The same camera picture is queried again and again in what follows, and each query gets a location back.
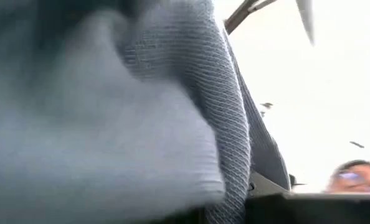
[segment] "gray sweater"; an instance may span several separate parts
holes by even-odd
[[[249,124],[211,1],[114,2],[0,1],[0,223],[241,223]]]

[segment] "bright sky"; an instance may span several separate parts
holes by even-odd
[[[228,17],[241,2],[216,0],[217,12]],[[230,36],[255,102],[274,104],[265,122],[305,191],[321,190],[343,162],[370,160],[370,0],[359,2],[314,2],[315,47],[295,0],[250,15]]]

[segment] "person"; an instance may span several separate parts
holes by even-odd
[[[339,166],[331,176],[326,192],[370,192],[370,162],[355,160]]]

